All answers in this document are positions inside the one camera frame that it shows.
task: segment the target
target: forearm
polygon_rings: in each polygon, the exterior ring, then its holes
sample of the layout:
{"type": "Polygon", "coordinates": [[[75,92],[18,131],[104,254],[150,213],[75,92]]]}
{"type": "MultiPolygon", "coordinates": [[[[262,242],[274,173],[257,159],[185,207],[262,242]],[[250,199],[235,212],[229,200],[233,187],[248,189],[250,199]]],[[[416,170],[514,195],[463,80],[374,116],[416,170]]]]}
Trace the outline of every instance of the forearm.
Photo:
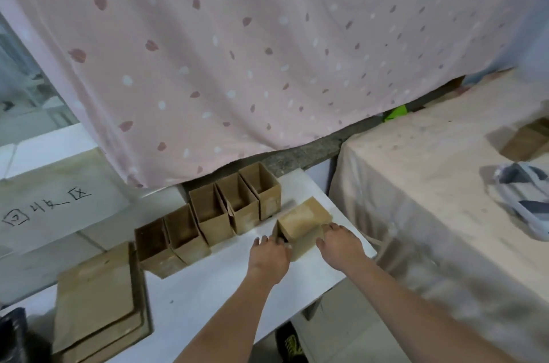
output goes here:
{"type": "Polygon", "coordinates": [[[413,363],[513,362],[468,327],[400,286],[366,257],[347,273],[413,363]]]}
{"type": "Polygon", "coordinates": [[[272,283],[248,274],[174,363],[245,363],[272,283]]]}

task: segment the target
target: green object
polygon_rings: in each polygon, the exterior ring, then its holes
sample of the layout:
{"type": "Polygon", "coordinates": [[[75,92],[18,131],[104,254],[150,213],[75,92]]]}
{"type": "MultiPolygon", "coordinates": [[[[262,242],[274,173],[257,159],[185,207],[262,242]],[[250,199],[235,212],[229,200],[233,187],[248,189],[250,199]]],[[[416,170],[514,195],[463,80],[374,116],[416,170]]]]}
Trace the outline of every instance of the green object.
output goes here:
{"type": "Polygon", "coordinates": [[[393,109],[392,112],[389,113],[387,117],[383,120],[383,123],[397,117],[406,116],[407,114],[408,114],[408,109],[406,108],[406,104],[402,104],[401,106],[398,106],[396,109],[393,109]]]}

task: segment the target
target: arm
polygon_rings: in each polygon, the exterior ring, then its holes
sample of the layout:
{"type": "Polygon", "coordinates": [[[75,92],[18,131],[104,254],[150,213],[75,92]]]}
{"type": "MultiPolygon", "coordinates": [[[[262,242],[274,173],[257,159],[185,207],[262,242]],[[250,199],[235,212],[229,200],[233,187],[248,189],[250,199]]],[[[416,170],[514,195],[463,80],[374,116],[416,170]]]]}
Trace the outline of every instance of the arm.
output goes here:
{"type": "Polygon", "coordinates": [[[326,262],[343,272],[372,304],[413,363],[514,360],[436,306],[400,286],[364,253],[345,227],[324,227],[317,246],[326,262]]]}
{"type": "Polygon", "coordinates": [[[174,363],[246,363],[269,292],[288,272],[290,256],[281,239],[263,236],[260,244],[258,237],[246,277],[174,363]]]}

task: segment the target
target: white paper sign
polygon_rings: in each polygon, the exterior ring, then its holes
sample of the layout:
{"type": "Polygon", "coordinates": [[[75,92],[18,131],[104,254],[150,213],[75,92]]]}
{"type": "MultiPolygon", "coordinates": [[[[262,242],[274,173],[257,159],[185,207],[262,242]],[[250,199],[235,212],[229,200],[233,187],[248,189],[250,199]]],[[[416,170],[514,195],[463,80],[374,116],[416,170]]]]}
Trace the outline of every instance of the white paper sign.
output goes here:
{"type": "Polygon", "coordinates": [[[124,183],[95,150],[0,182],[0,245],[25,253],[117,213],[124,183]]]}

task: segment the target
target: mattress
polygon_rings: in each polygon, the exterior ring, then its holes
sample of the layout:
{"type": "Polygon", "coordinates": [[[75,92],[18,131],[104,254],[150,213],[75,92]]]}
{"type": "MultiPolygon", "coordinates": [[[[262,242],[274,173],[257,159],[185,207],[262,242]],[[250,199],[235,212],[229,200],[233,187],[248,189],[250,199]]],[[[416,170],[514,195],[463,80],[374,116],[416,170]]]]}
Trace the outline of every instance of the mattress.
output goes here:
{"type": "MultiPolygon", "coordinates": [[[[536,240],[493,185],[498,151],[549,115],[549,82],[515,72],[351,137],[329,196],[377,263],[520,361],[549,356],[549,242],[536,240]]],[[[533,162],[549,170],[544,155],[533,162]]]]}

